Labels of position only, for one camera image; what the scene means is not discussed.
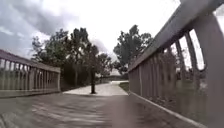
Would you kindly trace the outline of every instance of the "wooden plank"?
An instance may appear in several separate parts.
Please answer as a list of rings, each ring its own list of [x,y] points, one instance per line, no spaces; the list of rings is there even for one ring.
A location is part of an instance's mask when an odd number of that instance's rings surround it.
[[[155,52],[163,50],[167,46],[171,45],[172,42],[179,39],[185,32],[192,28],[192,23],[198,17],[211,13],[223,2],[223,0],[188,0],[181,4],[156,35],[152,44],[148,46],[144,53],[129,66],[128,71],[136,68]]]
[[[14,62],[14,63],[25,64],[25,65],[28,65],[28,66],[37,67],[37,68],[40,68],[40,69],[60,73],[60,68],[56,68],[56,67],[48,66],[48,65],[45,65],[45,64],[42,64],[42,63],[34,62],[34,61],[31,61],[31,60],[19,57],[17,55],[11,54],[9,52],[3,51],[1,49],[0,49],[0,58],[4,58],[4,59],[6,59],[8,61],[11,61],[11,62]]]

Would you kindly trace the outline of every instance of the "wooden railing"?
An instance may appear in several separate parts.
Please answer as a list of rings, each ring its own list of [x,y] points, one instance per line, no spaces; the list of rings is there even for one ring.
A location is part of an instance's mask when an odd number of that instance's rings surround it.
[[[180,4],[152,44],[129,66],[133,98],[191,127],[224,126],[224,38],[213,14],[222,4],[223,0],[186,0]],[[204,69],[197,66],[192,32],[201,47]],[[189,49],[188,71],[181,38]]]
[[[0,50],[0,97],[60,91],[60,68]]]

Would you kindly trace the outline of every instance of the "railing post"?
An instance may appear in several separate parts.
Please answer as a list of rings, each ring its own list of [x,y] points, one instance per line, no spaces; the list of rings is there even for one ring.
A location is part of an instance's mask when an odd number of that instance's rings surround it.
[[[139,66],[140,96],[142,96],[142,66]]]
[[[209,128],[224,126],[224,38],[218,21],[213,14],[206,15],[194,24],[207,64],[206,80],[208,84],[207,116]]]
[[[34,89],[34,74],[35,74],[35,69],[33,67],[30,67],[29,90],[33,90]]]

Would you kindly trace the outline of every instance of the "handrail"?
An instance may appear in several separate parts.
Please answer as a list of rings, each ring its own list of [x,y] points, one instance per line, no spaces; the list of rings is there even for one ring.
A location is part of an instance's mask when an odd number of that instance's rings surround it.
[[[160,32],[153,39],[150,47],[129,66],[131,71],[156,51],[166,48],[190,30],[192,23],[202,15],[213,11],[223,3],[222,0],[188,0],[176,9]]]

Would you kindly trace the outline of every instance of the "grass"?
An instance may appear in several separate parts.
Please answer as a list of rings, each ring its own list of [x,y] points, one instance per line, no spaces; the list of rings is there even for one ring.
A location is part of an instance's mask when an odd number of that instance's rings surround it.
[[[121,87],[124,91],[128,92],[129,91],[129,82],[121,82],[119,84],[119,87]]]

